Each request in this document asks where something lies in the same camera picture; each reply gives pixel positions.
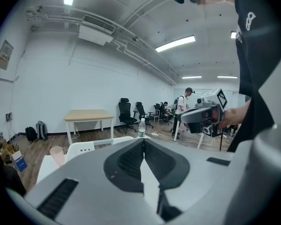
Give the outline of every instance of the white t-shirt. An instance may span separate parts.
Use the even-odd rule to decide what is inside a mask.
[[[178,99],[178,103],[177,103],[177,110],[175,111],[175,114],[180,114],[182,113],[180,106],[183,107],[183,110],[186,110],[186,105],[187,105],[187,100],[188,98],[185,97],[184,95],[180,96]]]

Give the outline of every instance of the handheld device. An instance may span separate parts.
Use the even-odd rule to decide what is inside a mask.
[[[227,103],[221,88],[210,90],[198,98],[194,109],[179,114],[178,120],[187,123],[191,133],[219,136],[222,130],[218,129],[218,123],[223,119]]]

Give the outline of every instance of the air conditioning unit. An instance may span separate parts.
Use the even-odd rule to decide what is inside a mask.
[[[90,15],[84,16],[84,18],[82,20],[82,24],[84,24],[88,27],[95,28],[95,29],[102,31],[104,33],[107,33],[109,35],[113,34],[114,30],[116,29],[116,27],[114,27],[112,25],[112,23],[103,21],[101,19],[98,19],[95,16],[90,16]]]
[[[84,25],[80,25],[78,37],[102,46],[104,46],[106,42],[110,43],[113,40],[112,36]]]

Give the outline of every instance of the vent grille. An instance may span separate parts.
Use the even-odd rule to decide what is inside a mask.
[[[96,18],[91,17],[91,16],[87,16],[87,15],[84,16],[83,21],[94,24],[94,25],[96,25],[98,27],[101,27],[103,29],[106,29],[106,30],[110,31],[111,33],[113,33],[114,30],[116,29],[114,26],[111,26],[108,23],[103,22],[102,20],[96,19]]]
[[[64,179],[37,210],[46,217],[55,219],[77,185],[78,182],[75,180]]]

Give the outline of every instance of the chair backrest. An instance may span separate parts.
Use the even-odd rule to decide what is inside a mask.
[[[155,116],[159,115],[159,113],[160,113],[160,104],[156,103],[154,105],[154,108],[155,108]]]
[[[140,114],[140,119],[143,117],[143,115],[145,115],[145,110],[144,110],[144,107],[143,107],[143,105],[142,105],[142,103],[141,102],[137,102],[136,103],[136,109],[137,109],[137,111],[139,112],[139,114]]]
[[[154,105],[155,110],[159,110],[160,109],[160,104],[156,103],[156,105]]]
[[[122,118],[130,118],[130,108],[131,104],[129,103],[129,99],[127,98],[121,98],[121,101],[118,103],[118,107],[120,109],[120,121]]]
[[[163,104],[163,103],[161,104],[161,106],[160,106],[160,109],[159,109],[159,110],[160,110],[160,116],[161,116],[161,117],[163,117],[163,116],[164,116],[164,114],[165,114],[165,108],[164,108],[164,104]]]

